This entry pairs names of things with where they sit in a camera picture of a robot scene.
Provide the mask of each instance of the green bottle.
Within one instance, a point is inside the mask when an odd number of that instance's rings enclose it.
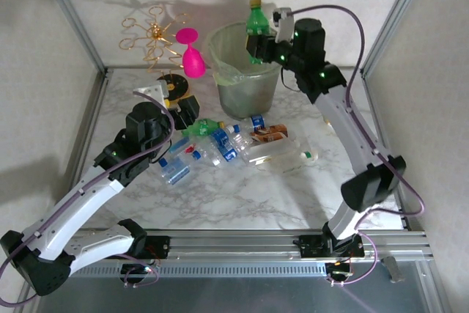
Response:
[[[195,121],[191,126],[182,131],[183,136],[208,136],[217,128],[224,128],[223,121],[216,122],[210,119],[200,119]]]
[[[249,5],[251,6],[251,15],[246,22],[246,33],[248,35],[253,34],[269,34],[270,26],[269,20],[265,17],[261,5],[261,0],[250,0]],[[251,64],[261,64],[262,60],[253,58],[251,56]]]

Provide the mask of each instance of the plastic bin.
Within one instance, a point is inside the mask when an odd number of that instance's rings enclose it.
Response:
[[[251,64],[245,22],[216,29],[207,36],[202,53],[213,69],[220,104],[234,119],[265,113],[272,106],[280,65]]]

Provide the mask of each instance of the black round object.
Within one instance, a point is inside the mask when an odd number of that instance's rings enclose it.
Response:
[[[169,91],[168,100],[170,102],[174,102],[175,100],[179,100],[180,98],[184,97],[184,95],[189,90],[188,80],[186,80],[185,77],[181,75],[175,75],[173,73],[167,74],[161,76],[158,80],[166,81]]]

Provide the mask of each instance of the marble surface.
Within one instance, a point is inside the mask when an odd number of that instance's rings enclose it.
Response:
[[[346,78],[351,74],[343,71]],[[132,96],[136,87],[150,85],[157,78],[145,69],[118,69],[113,72],[100,109],[85,170],[101,150],[125,126],[125,116],[141,101]],[[286,83],[296,87],[291,73]],[[218,90],[210,73],[191,80],[191,91],[199,98],[200,117],[234,122],[221,110]],[[366,121],[372,116],[360,80],[352,95]],[[152,165],[122,193],[104,204],[85,228],[107,228],[124,218],[132,218],[145,229],[320,229],[341,204],[340,185],[354,176],[345,149],[328,127],[321,113],[301,93],[289,91],[279,80],[269,112],[277,122],[295,126],[320,157],[311,165],[287,173],[274,174],[241,161],[225,169],[203,168],[184,187],[167,188]],[[383,206],[396,209],[393,197]],[[401,229],[398,216],[377,214],[363,223],[368,229]]]

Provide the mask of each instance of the gold wire decoration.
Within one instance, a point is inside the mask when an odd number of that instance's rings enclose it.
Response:
[[[125,29],[131,29],[133,27],[139,27],[140,29],[143,29],[145,31],[145,37],[137,37],[137,38],[124,38],[119,42],[119,48],[125,51],[129,51],[132,49],[136,42],[139,40],[147,40],[147,44],[145,45],[145,48],[148,48],[145,54],[145,57],[143,60],[145,62],[149,62],[150,66],[147,69],[147,72],[149,73],[154,73],[154,72],[160,72],[162,75],[164,75],[164,72],[162,70],[155,70],[154,67],[158,63],[158,60],[164,55],[165,49],[172,54],[173,56],[170,56],[168,59],[170,62],[178,66],[178,69],[171,69],[169,70],[169,75],[171,75],[172,78],[172,71],[175,70],[181,70],[183,69],[183,66],[180,62],[177,61],[177,59],[181,59],[182,55],[177,53],[176,51],[173,51],[170,47],[174,44],[171,40],[168,40],[167,37],[176,37],[175,34],[169,34],[167,33],[169,28],[171,27],[172,24],[174,23],[180,23],[184,24],[188,22],[191,17],[189,14],[182,13],[179,15],[176,15],[170,23],[168,23],[166,26],[162,27],[158,23],[158,16],[162,15],[164,13],[164,9],[162,7],[150,7],[148,9],[149,16],[151,17],[151,21],[147,22],[147,25],[149,28],[143,27],[141,24],[137,22],[135,18],[126,18],[122,22],[122,27]]]

